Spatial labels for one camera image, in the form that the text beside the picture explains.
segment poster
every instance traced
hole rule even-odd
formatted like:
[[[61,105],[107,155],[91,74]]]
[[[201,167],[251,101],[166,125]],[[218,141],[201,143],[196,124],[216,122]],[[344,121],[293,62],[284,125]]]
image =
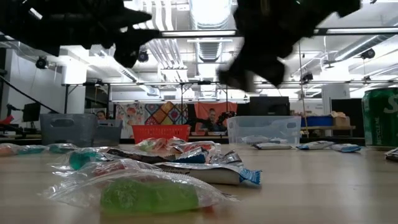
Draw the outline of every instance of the poster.
[[[185,124],[188,121],[186,104],[132,103],[117,104],[116,119],[123,121],[121,138],[134,138],[132,125]]]
[[[226,120],[223,122],[223,124],[218,125],[216,122],[218,121],[218,117],[223,113],[227,111],[234,111],[236,112],[236,109],[238,108],[238,105],[236,103],[232,102],[225,102],[225,103],[195,103],[195,112],[197,114],[197,118],[199,119],[204,119],[208,121],[208,124],[204,123],[199,123],[197,122],[197,125],[195,127],[195,131],[203,131],[203,130],[209,130],[209,128],[212,129],[213,132],[222,132],[226,131]]]

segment ceiling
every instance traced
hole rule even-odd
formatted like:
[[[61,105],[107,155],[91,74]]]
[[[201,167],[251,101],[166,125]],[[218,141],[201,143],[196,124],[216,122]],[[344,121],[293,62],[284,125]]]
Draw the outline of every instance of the ceiling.
[[[216,4],[210,0],[199,0],[202,4]],[[236,7],[236,3],[230,0],[220,0],[220,2],[232,3],[231,10]],[[188,0],[171,0],[171,18],[166,16],[168,10],[167,0],[134,0],[126,1],[125,6],[133,9],[146,10],[152,12],[152,24],[155,28],[165,29],[170,28],[170,25],[174,30],[191,30],[193,26],[191,9]],[[391,20],[395,19],[398,25],[398,1],[382,1],[378,0],[375,4],[369,4],[369,0],[363,1],[363,8],[347,17],[338,18],[337,15],[333,14],[325,21],[323,21],[319,27],[386,27],[391,26]],[[200,15],[205,15],[205,19],[212,20],[216,18],[213,16],[218,14],[212,12],[212,9],[216,10],[217,7],[198,7]],[[228,15],[227,23],[223,27],[224,29],[234,29],[234,21],[231,15]],[[150,27],[151,24],[145,24],[143,28]],[[364,75],[372,74],[372,72],[380,71],[380,69],[393,66],[397,64],[395,58],[398,56],[398,37],[393,36],[380,44],[373,46],[372,48],[376,52],[376,56],[372,59],[362,60],[361,58],[351,57],[338,63],[333,63],[333,68],[326,69],[327,64],[321,63],[328,57],[325,55],[333,55],[339,52],[352,43],[359,39],[365,38],[360,35],[342,35],[342,36],[317,36],[311,39],[302,39],[300,43],[295,46],[295,50],[291,56],[284,58],[282,61],[287,66],[286,80],[300,79],[300,67],[310,62],[310,67],[305,68],[305,71],[311,71],[314,74],[314,80],[361,80]],[[173,46],[168,40],[155,40],[152,41],[148,46],[149,60],[145,63],[137,62],[132,70],[127,70],[139,79],[140,82],[177,82],[177,81],[197,81],[197,80],[214,80],[215,69],[218,66],[223,66],[228,63],[232,57],[239,52],[239,46],[242,43],[242,38],[226,38],[223,41],[223,47],[221,48],[221,54],[216,63],[203,63],[198,59],[195,44],[191,43],[195,40],[187,39],[176,39],[175,47],[178,48],[178,53],[182,63],[178,63],[174,60],[171,61],[172,69],[163,69],[162,63],[159,63],[155,55],[151,50],[156,50],[153,46],[157,47],[157,50],[164,58],[173,59],[175,55],[170,52],[170,46]],[[69,54],[79,58],[79,61],[84,61],[89,65],[88,78],[102,78],[107,82],[130,82],[130,80],[122,75],[121,71],[125,68],[115,62],[112,57],[113,50],[104,50],[100,46],[93,47],[90,52],[85,51],[80,46],[68,46],[63,47],[69,51]],[[54,61],[61,63],[60,59],[54,59]],[[384,72],[382,75],[378,75],[373,80],[388,80],[396,77],[398,73],[395,70],[391,72]],[[257,81],[263,81],[261,78],[256,78]],[[300,90],[299,85],[284,85],[280,91],[272,89],[271,86],[259,85],[259,88],[263,88],[263,94],[268,95],[288,95],[297,96],[296,93]],[[362,85],[351,86],[352,90],[358,89]],[[216,89],[224,88],[223,86],[215,87]],[[352,96],[361,97],[362,91],[368,88],[361,88],[360,90],[353,91]],[[190,90],[196,93],[192,93],[196,97],[203,96],[201,91],[203,88],[191,87]],[[114,91],[142,91],[142,88],[138,86],[125,86],[124,88],[114,88]],[[160,91],[175,91],[175,88],[164,88]],[[320,91],[320,85],[311,88],[311,92]]]

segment gray plastic bin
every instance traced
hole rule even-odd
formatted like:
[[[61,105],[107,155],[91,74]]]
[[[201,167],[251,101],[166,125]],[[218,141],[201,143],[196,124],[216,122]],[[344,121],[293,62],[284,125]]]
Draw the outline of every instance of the gray plastic bin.
[[[123,128],[122,122],[121,120],[98,121],[94,146],[118,146]]]
[[[94,114],[40,115],[43,145],[72,143],[78,147],[91,147],[97,126]]]

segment workbench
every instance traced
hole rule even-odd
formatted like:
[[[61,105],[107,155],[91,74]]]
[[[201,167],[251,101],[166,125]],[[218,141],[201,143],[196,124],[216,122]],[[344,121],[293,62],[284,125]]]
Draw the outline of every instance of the workbench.
[[[398,163],[385,161],[383,152],[222,147],[223,152],[236,150],[247,168],[263,170],[261,188],[216,185],[241,201],[141,217],[109,217],[39,197],[37,193],[62,179],[47,165],[60,155],[2,157],[1,223],[398,223]]]

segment person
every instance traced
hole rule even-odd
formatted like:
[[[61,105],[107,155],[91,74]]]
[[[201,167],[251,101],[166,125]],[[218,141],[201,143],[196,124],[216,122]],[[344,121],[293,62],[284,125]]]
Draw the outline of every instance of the person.
[[[99,120],[106,120],[105,111],[98,111],[98,112],[97,112],[97,118],[98,118]]]
[[[208,112],[208,118],[206,123],[203,123],[200,129],[207,129],[208,131],[216,132],[216,131],[226,131],[226,127],[223,124],[217,124],[216,120],[216,110],[214,108],[210,108]]]

